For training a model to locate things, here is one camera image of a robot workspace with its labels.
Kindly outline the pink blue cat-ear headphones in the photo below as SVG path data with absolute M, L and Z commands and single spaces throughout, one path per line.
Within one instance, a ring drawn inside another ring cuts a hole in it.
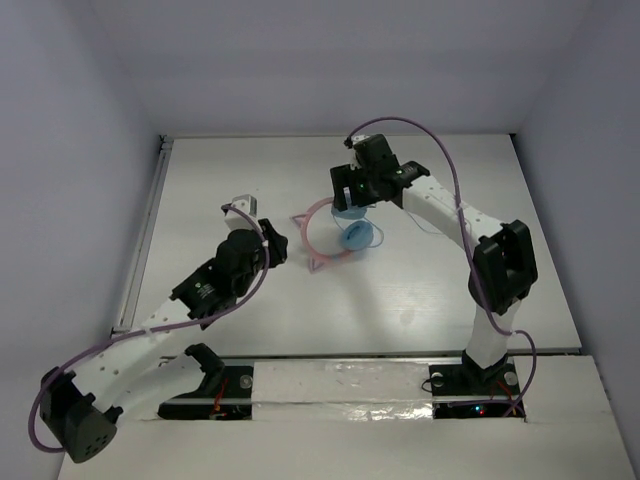
M 381 247 L 385 233 L 368 218 L 369 208 L 352 204 L 339 211 L 332 197 L 321 199 L 290 217 L 299 231 L 311 274 L 361 259 L 367 250 Z

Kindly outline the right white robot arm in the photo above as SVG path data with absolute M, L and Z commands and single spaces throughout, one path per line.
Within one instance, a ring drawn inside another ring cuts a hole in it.
M 461 378 L 470 391 L 487 391 L 505 361 L 519 304 L 538 280 L 529 227 L 464 203 L 458 184 L 447 190 L 415 161 L 400 163 L 382 134 L 362 136 L 350 148 L 351 161 L 330 169 L 336 210 L 391 202 L 429 222 L 467 256 L 468 291 L 477 308 Z

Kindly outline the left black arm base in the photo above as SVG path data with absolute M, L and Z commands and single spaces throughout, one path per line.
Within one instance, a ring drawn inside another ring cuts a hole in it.
M 177 395 L 158 407 L 163 420 L 241 421 L 252 419 L 254 364 L 225 363 L 203 343 L 185 350 L 199 365 L 195 390 Z

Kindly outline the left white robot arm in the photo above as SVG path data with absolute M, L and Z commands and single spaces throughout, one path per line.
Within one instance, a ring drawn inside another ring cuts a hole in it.
M 153 390 L 142 378 L 164 366 L 171 353 L 195 361 L 187 380 L 197 392 L 215 392 L 224 364 L 197 338 L 257 293 L 267 271 L 286 262 L 287 247 L 287 238 L 268 219 L 247 220 L 139 329 L 49 370 L 29 413 L 32 444 L 43 452 L 51 450 L 37 438 L 35 421 L 40 419 L 59 443 L 54 452 L 67 454 L 75 463 L 95 457 L 113 440 L 123 415 L 135 403 L 148 400 Z

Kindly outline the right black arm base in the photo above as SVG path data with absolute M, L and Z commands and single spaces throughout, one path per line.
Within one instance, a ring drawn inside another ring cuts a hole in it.
M 510 359 L 485 377 L 463 363 L 431 365 L 420 388 L 432 396 L 436 420 L 526 418 L 519 378 Z

